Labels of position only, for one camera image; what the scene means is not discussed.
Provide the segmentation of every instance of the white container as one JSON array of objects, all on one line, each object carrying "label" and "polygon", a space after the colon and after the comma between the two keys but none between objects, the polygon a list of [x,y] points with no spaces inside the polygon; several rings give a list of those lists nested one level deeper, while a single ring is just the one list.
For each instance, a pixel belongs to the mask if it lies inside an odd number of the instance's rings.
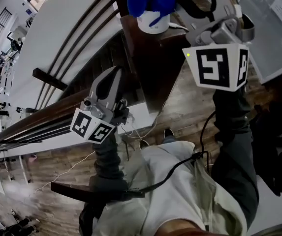
[{"label": "white container", "polygon": [[137,18],[137,24],[141,31],[149,34],[159,34],[166,31],[169,27],[170,14],[162,17],[157,24],[149,27],[150,23],[160,16],[159,11],[144,11],[144,13]]}]

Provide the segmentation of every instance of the sneaker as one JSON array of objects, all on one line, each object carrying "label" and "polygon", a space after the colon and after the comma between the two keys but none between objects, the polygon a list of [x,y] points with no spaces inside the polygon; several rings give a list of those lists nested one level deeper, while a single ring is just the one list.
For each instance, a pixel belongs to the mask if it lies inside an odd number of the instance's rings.
[{"label": "sneaker", "polygon": [[147,141],[145,141],[145,140],[140,140],[140,142],[139,142],[140,150],[142,150],[143,148],[145,148],[145,147],[147,147],[149,145],[150,144]]},{"label": "sneaker", "polygon": [[167,137],[167,136],[175,136],[174,132],[172,132],[172,130],[170,128],[166,128],[164,130],[164,139]]}]

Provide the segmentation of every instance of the wooden floor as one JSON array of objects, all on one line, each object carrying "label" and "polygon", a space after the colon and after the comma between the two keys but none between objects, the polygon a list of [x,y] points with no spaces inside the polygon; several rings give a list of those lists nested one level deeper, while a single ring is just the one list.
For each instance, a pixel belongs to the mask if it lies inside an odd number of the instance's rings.
[{"label": "wooden floor", "polygon": [[[254,69],[250,68],[248,74],[248,100],[254,104],[267,105],[274,98],[274,91],[267,91],[260,85]],[[166,102],[161,115],[158,117],[157,126],[146,137],[150,144],[159,144],[162,141],[162,131],[171,127],[180,140],[191,141],[199,148],[200,132],[206,118],[214,111],[212,101],[214,91],[198,88],[195,85],[192,74],[185,63]],[[214,141],[214,134],[218,131],[214,127],[214,119],[207,126],[204,134],[206,150],[211,152],[211,160],[214,161],[219,147]],[[145,135],[150,129],[142,131]],[[138,152],[137,139],[129,138],[129,143],[134,147],[128,147],[129,153]],[[64,197],[50,191],[50,185],[34,193],[55,176],[70,169],[75,163],[85,158],[92,151],[90,145],[69,147],[55,151],[40,152],[38,159],[28,163],[28,157],[24,163],[28,171],[28,177],[32,183],[27,185],[23,179],[19,160],[10,162],[11,173],[15,181],[8,180],[8,174],[3,163],[0,163],[0,178],[6,195],[0,193],[0,221],[8,226],[15,223],[10,210],[13,209],[20,216],[32,216],[40,220],[38,229],[40,236],[75,236],[78,233],[78,216],[83,203]],[[121,154],[123,162],[126,162],[126,154]],[[77,165],[68,174],[59,178],[60,182],[88,184],[89,178],[94,174],[94,155]]]}]

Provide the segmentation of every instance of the dark sleeve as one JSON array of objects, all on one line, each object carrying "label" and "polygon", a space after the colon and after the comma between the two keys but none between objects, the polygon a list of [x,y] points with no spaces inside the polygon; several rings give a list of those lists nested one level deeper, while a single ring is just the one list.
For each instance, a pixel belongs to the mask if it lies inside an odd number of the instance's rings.
[{"label": "dark sleeve", "polygon": [[250,106],[244,87],[236,92],[217,90],[215,126],[223,145],[212,168],[212,178],[228,191],[243,210],[247,226],[254,220],[259,202],[256,173],[252,158],[252,134],[246,114]]}]

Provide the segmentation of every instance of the glass panel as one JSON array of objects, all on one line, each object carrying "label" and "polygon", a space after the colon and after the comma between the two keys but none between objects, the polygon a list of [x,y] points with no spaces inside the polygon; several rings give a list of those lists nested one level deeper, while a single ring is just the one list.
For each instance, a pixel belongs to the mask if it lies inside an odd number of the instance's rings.
[{"label": "glass panel", "polygon": [[36,10],[39,10],[45,0],[31,0],[30,3]]}]

